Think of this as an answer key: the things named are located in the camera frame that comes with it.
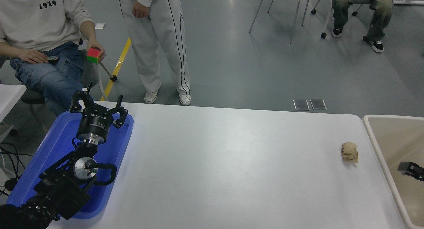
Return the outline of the standing person's left hand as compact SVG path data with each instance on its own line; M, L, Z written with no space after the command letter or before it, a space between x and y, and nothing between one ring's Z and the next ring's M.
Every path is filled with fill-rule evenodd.
M139 3L137 0L134 2L133 8L132 8L132 14L133 16L137 18L145 18L149 16L150 7L144 6L143 4Z

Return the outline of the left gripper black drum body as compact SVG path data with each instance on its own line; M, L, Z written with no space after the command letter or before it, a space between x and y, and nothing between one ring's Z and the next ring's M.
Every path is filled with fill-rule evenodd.
M106 141L114 120L108 111L106 107L84 109L76 137L82 141L88 139L89 135L96 135L99 141Z

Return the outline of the seated person's left hand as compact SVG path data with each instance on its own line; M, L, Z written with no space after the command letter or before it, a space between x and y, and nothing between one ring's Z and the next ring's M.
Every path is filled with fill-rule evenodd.
M92 63L100 63L105 57L104 48L98 43L94 43L93 41L87 42L87 60Z

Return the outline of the seated person's right hand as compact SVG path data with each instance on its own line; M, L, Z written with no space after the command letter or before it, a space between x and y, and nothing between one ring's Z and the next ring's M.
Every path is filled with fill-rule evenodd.
M17 57L20 60L31 64L48 62L48 56L37 50L21 49L20 51L18 51Z

